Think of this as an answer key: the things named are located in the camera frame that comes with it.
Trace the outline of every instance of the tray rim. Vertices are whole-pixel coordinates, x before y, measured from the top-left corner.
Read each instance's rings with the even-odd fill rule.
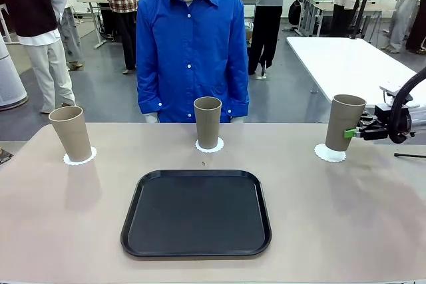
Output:
[[[183,173],[183,172],[194,172],[195,174],[204,174],[204,176],[208,176],[208,173],[211,173],[211,175],[214,175],[214,172],[217,171],[221,171],[221,172],[228,172],[230,175],[234,174],[234,175],[238,175],[238,176],[244,176],[246,178],[249,178],[251,180],[254,181],[254,184],[256,186],[256,195],[257,195],[257,199],[258,199],[258,203],[259,203],[259,208],[260,208],[260,215],[262,218],[262,226],[264,229],[264,233],[265,233],[265,241],[262,243],[261,246],[259,246],[259,248],[254,249],[252,251],[248,251],[248,252],[241,252],[241,253],[233,253],[233,254],[207,254],[207,253],[169,253],[169,254],[157,254],[157,253],[139,253],[133,249],[131,249],[130,245],[128,244],[128,233],[130,231],[132,222],[133,222],[133,216],[134,213],[136,211],[136,205],[135,205],[135,200],[137,200],[137,198],[139,197],[139,189],[140,189],[140,185],[141,183],[147,183],[149,180],[152,180],[154,178],[158,178],[160,177],[162,174],[164,173]],[[244,257],[244,256],[253,256],[253,255],[257,255],[262,253],[263,251],[265,251],[269,244],[271,243],[272,240],[272,230],[271,230],[271,225],[270,225],[270,221],[269,221],[269,215],[268,215],[268,210],[266,209],[266,203],[265,203],[265,198],[264,198],[264,194],[263,194],[263,189],[262,189],[262,184],[260,183],[259,179],[253,175],[250,172],[247,172],[245,170],[223,170],[223,169],[219,169],[219,170],[155,170],[155,171],[151,171],[147,174],[145,174],[143,177],[141,177],[138,181],[138,183],[136,184],[136,188],[134,190],[132,199],[130,201],[130,205],[129,205],[129,209],[127,211],[126,214],[126,218],[124,220],[124,224],[121,230],[121,234],[120,234],[120,242],[122,245],[122,248],[124,249],[125,252],[127,252],[128,254],[135,256],[135,257]]]

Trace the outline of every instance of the black tray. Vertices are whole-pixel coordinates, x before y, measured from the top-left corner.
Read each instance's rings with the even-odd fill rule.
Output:
[[[154,171],[136,187],[121,243],[138,257],[237,256],[263,252],[271,236],[253,174]]]

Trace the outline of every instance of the white pants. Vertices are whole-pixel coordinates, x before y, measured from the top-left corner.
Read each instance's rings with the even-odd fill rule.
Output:
[[[398,53],[401,50],[405,32],[409,26],[410,16],[417,6],[417,0],[398,0],[389,26],[389,50]]]
[[[55,82],[49,71],[52,69],[53,76],[59,88],[61,102],[75,105],[73,84],[67,70],[64,47],[59,39],[56,43],[44,46],[24,46],[27,51],[31,66],[33,67],[37,82],[43,93],[43,107],[41,112],[49,113],[56,109],[55,104]]]

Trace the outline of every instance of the gray pants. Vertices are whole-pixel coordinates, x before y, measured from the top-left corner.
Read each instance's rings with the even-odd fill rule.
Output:
[[[77,27],[75,26],[74,15],[71,8],[65,8],[61,24],[58,25],[61,34],[62,44],[65,49],[65,56],[68,63],[80,63],[83,61],[83,50]]]
[[[401,50],[405,32],[410,22],[410,16],[417,5],[417,0],[398,0],[389,26],[389,51],[398,53]]]
[[[56,109],[55,83],[61,102],[74,105],[75,97],[73,84],[67,70],[64,47],[58,40],[56,43],[45,46],[24,46],[29,55],[35,77],[43,93],[43,107],[41,112],[50,113]]]

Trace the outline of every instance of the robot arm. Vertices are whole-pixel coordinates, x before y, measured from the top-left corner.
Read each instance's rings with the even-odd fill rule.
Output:
[[[364,140],[379,140],[390,138],[392,142],[400,144],[408,136],[426,130],[426,106],[409,108],[407,103],[412,99],[411,90],[421,81],[426,79],[426,68],[415,74],[397,92],[382,88],[385,93],[393,98],[390,104],[378,104],[375,106],[374,116],[363,114],[358,127],[347,130],[345,136],[359,137]]]

